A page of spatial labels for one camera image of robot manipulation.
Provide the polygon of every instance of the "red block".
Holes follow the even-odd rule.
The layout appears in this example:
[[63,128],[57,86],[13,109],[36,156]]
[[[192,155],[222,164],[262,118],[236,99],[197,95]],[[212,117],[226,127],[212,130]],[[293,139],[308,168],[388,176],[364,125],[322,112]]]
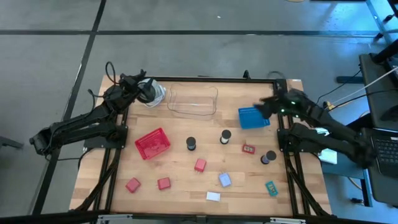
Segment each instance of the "red block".
[[157,180],[157,186],[159,190],[163,190],[170,187],[170,179],[168,177]]
[[195,170],[203,172],[205,170],[205,166],[206,166],[206,160],[198,159],[197,163],[195,164]]
[[127,184],[126,188],[131,192],[134,193],[137,188],[140,186],[140,182],[136,178],[132,178]]

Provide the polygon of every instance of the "small cylinder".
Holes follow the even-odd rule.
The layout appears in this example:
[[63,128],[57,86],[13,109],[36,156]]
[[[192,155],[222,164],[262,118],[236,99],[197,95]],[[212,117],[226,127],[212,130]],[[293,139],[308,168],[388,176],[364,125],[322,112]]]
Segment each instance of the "small cylinder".
[[187,148],[189,151],[194,151],[197,147],[197,141],[194,137],[187,138]]
[[267,152],[266,157],[269,161],[274,161],[276,159],[276,153],[270,150]]
[[229,139],[230,139],[230,137],[231,137],[231,131],[229,131],[229,130],[224,130],[224,131],[221,133],[220,142],[221,142],[222,144],[227,144],[228,141],[229,141]]
[[261,156],[260,160],[261,160],[262,164],[268,164],[269,163],[269,160],[267,159],[266,155]]

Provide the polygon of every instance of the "clear plastic container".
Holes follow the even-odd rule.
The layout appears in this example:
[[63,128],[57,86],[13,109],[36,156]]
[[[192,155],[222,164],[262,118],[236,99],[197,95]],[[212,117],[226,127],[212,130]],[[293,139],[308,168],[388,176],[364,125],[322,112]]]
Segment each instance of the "clear plastic container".
[[178,117],[211,119],[217,111],[217,97],[218,89],[213,86],[174,83],[167,107]]

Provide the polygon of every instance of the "red cube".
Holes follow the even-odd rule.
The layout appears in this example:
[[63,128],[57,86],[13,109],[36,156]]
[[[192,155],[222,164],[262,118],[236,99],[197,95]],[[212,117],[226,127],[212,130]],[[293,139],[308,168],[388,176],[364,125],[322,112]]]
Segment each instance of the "red cube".
[[168,177],[157,180],[157,186],[159,190],[163,190],[170,187],[170,179]]
[[127,184],[126,188],[131,192],[134,193],[137,188],[140,186],[140,182],[136,178],[132,178]]
[[195,164],[195,170],[203,172],[205,170],[205,166],[206,166],[206,160],[198,159],[197,163]]
[[254,152],[256,151],[256,147],[244,144],[242,147],[242,151],[254,154]]

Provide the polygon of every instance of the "red card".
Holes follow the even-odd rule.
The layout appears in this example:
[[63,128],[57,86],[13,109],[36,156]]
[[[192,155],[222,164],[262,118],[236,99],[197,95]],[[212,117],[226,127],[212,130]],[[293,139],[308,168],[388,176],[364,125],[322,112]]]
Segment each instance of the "red card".
[[242,151],[254,154],[254,152],[256,151],[256,147],[244,144],[242,147]]

